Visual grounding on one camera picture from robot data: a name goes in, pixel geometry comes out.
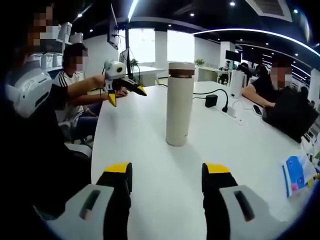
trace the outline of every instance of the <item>smartphone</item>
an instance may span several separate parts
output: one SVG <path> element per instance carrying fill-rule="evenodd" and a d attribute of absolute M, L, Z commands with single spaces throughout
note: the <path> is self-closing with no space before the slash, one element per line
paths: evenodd
<path fill-rule="evenodd" d="M 253 105 L 253 106 L 252 106 L 252 109 L 253 109 L 253 111 L 254 111 L 254 113 L 255 113 L 256 115 L 262 116 L 262 112 L 261 112 L 260 108 L 259 108 L 257 105 Z"/>

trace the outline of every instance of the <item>potted plant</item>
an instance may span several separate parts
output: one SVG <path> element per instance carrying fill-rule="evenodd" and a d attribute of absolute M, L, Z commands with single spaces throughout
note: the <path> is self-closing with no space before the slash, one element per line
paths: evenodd
<path fill-rule="evenodd" d="M 131 65 L 132 68 L 135 67 L 135 66 L 138 66 L 138 61 L 135 60 L 135 59 L 132 59 L 132 60 L 130 61 L 130 65 Z"/>
<path fill-rule="evenodd" d="M 205 61 L 203 59 L 197 59 L 197 60 L 194 61 L 194 64 L 196 66 L 202 66 L 202 65 L 205 64 Z"/>

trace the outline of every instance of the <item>power adapter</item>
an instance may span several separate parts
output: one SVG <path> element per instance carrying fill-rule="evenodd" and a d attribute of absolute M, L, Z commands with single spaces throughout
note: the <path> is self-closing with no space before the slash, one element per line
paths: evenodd
<path fill-rule="evenodd" d="M 218 96 L 215 94 L 205 96 L 205 106 L 211 108 L 217 105 Z"/>

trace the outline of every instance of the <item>black laptop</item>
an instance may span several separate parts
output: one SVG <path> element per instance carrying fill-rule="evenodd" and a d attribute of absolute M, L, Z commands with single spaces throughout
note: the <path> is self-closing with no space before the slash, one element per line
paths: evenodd
<path fill-rule="evenodd" d="M 318 113 L 306 98 L 286 87 L 274 107 L 263 110 L 262 119 L 289 137 L 301 143 L 301 137 L 309 130 Z"/>

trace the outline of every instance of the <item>window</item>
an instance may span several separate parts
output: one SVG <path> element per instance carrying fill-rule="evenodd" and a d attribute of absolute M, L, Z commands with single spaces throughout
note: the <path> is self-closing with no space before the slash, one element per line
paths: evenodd
<path fill-rule="evenodd" d="M 168 62 L 195 62 L 195 37 L 180 31 L 168 31 Z"/>
<path fill-rule="evenodd" d="M 119 31 L 119 53 L 126 49 L 125 31 Z M 155 30 L 151 28 L 133 28 L 129 30 L 130 59 L 139 63 L 156 61 Z"/>

